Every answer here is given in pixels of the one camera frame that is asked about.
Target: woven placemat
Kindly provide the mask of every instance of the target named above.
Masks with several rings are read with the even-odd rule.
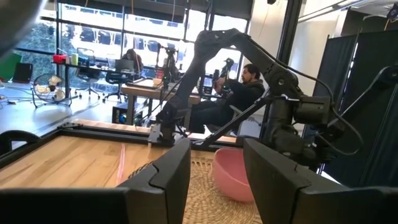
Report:
[[[193,157],[184,224],[261,224],[255,203],[236,202],[215,186],[212,159]]]

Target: pink bowl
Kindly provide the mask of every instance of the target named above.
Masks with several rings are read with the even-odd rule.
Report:
[[[246,177],[243,150],[234,148],[217,150],[213,161],[213,177],[218,189],[227,197],[245,203],[254,201]]]

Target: laptop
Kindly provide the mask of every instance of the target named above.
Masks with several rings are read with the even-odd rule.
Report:
[[[134,61],[133,60],[125,60],[125,59],[117,59],[115,60],[115,70],[123,71],[127,70],[130,72],[134,71]]]

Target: person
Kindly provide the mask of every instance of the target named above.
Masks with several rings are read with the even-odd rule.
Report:
[[[123,55],[121,59],[124,60],[133,60],[134,63],[134,70],[135,71],[142,71],[144,68],[144,65],[142,64],[142,59],[139,54],[137,54],[134,49],[129,49],[127,52]]]
[[[247,64],[243,67],[242,83],[237,80],[219,78],[213,88],[221,94],[222,87],[229,86],[227,98],[216,102],[202,101],[193,105],[189,131],[204,133],[204,125],[226,125],[234,115],[234,111],[229,107],[230,105],[241,111],[248,109],[265,92],[260,75],[260,70],[255,65]]]

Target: wooden desk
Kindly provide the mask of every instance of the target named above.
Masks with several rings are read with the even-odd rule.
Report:
[[[149,132],[149,128],[76,120],[88,126]],[[124,168],[121,178],[121,152]],[[168,150],[146,144],[99,141],[60,136],[0,170],[0,189],[16,187],[115,187],[144,164]],[[193,157],[212,159],[212,152],[192,151]]]
[[[122,92],[127,94],[127,115],[126,115],[126,124],[133,125],[133,117],[134,117],[134,104],[137,100],[137,96],[142,96],[151,99],[160,99],[160,88],[153,89],[154,83],[152,80],[144,80],[139,82],[141,86],[122,86]],[[165,99],[169,100],[171,97],[174,96],[174,93],[170,93],[170,95]],[[191,95],[188,100],[188,107],[191,108],[192,105],[198,104],[200,102],[200,97],[196,95]],[[185,117],[185,124],[186,128],[189,127],[190,121],[190,110]]]

